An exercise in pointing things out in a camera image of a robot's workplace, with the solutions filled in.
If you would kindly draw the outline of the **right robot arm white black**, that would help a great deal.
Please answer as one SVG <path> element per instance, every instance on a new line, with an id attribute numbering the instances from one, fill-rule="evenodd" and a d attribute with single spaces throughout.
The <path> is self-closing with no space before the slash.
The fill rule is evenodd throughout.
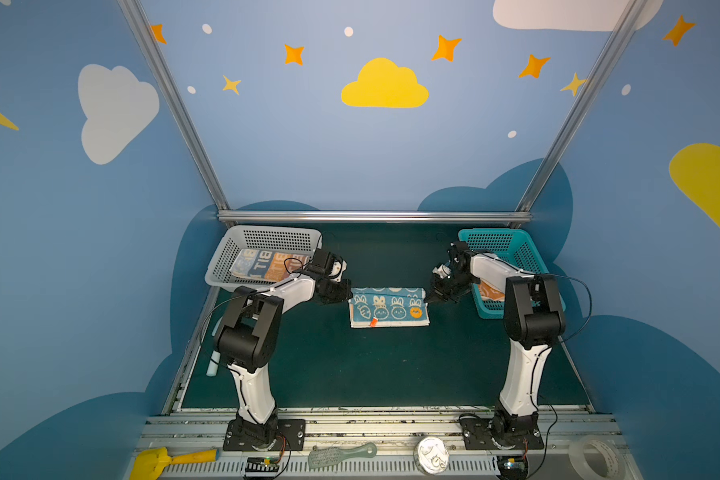
<path id="1" fill-rule="evenodd" d="M 510 340 L 505 384 L 491 422 L 493 436 L 532 434 L 538 422 L 538 389 L 544 364 L 566 321 L 557 282 L 550 274 L 516 267 L 464 242 L 448 248 L 448 261 L 432 271 L 428 304 L 454 301 L 485 283 L 504 296 L 503 325 Z"/>

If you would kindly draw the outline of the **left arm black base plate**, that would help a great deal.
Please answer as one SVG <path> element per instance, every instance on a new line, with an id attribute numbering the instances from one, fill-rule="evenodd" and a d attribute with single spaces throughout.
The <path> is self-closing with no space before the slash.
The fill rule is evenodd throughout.
<path id="1" fill-rule="evenodd" d="M 254 424 L 242 418 L 227 426 L 222 450 L 227 451 L 302 451 L 306 437 L 303 419 L 270 419 Z"/>

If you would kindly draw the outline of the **rabbit letter striped towel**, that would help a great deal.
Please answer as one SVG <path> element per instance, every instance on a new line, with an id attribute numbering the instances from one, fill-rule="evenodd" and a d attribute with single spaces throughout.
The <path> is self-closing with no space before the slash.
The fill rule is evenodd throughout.
<path id="1" fill-rule="evenodd" d="M 308 255 L 247 248 L 240 251 L 229 272 L 244 280 L 277 283 L 302 268 L 309 260 Z"/>

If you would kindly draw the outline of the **white perforated plastic basket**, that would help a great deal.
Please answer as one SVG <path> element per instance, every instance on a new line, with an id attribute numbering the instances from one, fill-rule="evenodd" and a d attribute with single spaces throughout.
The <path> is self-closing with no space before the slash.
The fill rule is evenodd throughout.
<path id="1" fill-rule="evenodd" d="M 229 269 L 241 250 L 277 250 L 311 257 L 322 246 L 323 235 L 314 229 L 242 225 L 231 227 L 220 240 L 208 264 L 205 281 L 209 286 L 232 292 L 239 286 L 260 288 L 271 282 L 234 277 Z"/>

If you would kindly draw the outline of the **bunny face pattern towel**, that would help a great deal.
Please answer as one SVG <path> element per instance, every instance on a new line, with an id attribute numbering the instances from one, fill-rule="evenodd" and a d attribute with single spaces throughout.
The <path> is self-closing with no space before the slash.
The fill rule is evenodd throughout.
<path id="1" fill-rule="evenodd" d="M 362 287 L 348 301 L 350 326 L 362 328 L 425 327 L 430 318 L 423 288 Z"/>

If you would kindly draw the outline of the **teal perforated plastic basket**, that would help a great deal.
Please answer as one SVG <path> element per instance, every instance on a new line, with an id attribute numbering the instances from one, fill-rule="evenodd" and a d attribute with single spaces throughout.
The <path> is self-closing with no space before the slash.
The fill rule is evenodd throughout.
<path id="1" fill-rule="evenodd" d="M 505 262 L 534 273 L 548 273 L 548 269 L 530 235 L 521 229 L 472 228 L 462 229 L 458 239 L 465 241 L 471 250 L 488 251 Z M 485 320 L 501 320 L 504 302 L 481 300 L 478 285 L 472 286 L 477 314 Z"/>

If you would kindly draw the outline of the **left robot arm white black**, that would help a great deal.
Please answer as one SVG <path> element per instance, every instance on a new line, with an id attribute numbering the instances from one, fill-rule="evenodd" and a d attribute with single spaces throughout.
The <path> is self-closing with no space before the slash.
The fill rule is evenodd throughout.
<path id="1" fill-rule="evenodd" d="M 276 349 L 283 315 L 318 298 L 326 304 L 352 298 L 352 283 L 343 275 L 292 274 L 263 290 L 239 287 L 227 303 L 214 337 L 235 379 L 238 416 L 253 425 L 267 423 L 276 412 L 268 364 Z"/>

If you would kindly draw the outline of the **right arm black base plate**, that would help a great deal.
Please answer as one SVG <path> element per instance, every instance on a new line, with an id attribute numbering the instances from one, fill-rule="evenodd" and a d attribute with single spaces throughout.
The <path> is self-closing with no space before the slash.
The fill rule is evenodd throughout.
<path id="1" fill-rule="evenodd" d="M 513 425 L 501 417 L 465 414 L 459 416 L 458 424 L 467 450 L 543 450 L 545 447 L 537 428 Z"/>

